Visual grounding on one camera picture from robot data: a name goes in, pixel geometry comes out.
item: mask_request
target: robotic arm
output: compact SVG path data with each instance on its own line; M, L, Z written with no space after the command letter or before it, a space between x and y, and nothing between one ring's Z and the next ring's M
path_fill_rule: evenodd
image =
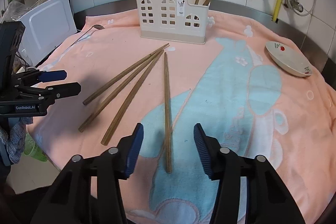
M120 140L100 156L83 159L74 155L49 188L31 224L128 224L119 188L119 179L133 173L143 140L138 123L131 136ZM305 224L281 178L268 160L239 157L216 138L194 126L194 140L204 172L219 180L217 197L209 224L237 224L240 177L247 177L246 224ZM98 222L92 221L91 177L97 177Z
M56 99L75 96L81 91L78 83L51 85L45 89L31 87L40 82L64 80L67 77L64 70L12 73L24 31L25 26L20 21L0 24L0 126L8 133L8 118L45 116ZM0 155L5 166L11 165L2 142Z

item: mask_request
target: floor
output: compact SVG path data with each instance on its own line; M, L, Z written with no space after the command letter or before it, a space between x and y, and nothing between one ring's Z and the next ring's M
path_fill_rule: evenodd
M18 194L51 185L58 174L51 162L41 162L23 154L20 162L12 165L7 183Z

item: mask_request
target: gray cloth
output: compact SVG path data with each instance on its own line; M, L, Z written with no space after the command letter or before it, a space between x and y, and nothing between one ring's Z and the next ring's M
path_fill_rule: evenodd
M21 154L25 149L26 124L33 123L32 117L23 117L11 128L8 133L0 127L0 140L9 154L10 160L16 164L20 161Z

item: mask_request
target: white plastic utensil holder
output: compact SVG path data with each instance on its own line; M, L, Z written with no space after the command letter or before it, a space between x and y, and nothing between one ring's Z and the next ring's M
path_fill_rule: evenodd
M195 0L136 0L136 3L141 37L205 43L209 6L195 5Z

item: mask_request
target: screw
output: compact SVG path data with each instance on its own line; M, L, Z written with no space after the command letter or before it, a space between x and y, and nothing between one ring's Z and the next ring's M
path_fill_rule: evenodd
M257 161L265 162L265 161L266 161L266 158L265 158L263 155L258 155L258 156L257 156Z
M223 154L229 154L230 153L230 149L228 149L227 147L221 147L219 151Z
M109 153L112 154L112 155L118 153L118 151L119 151L119 149L116 148L116 147L111 147L109 149Z
M78 161L80 161L82 159L82 156L81 155L74 155L72 158L71 158L71 160L73 161L73 162L78 162Z

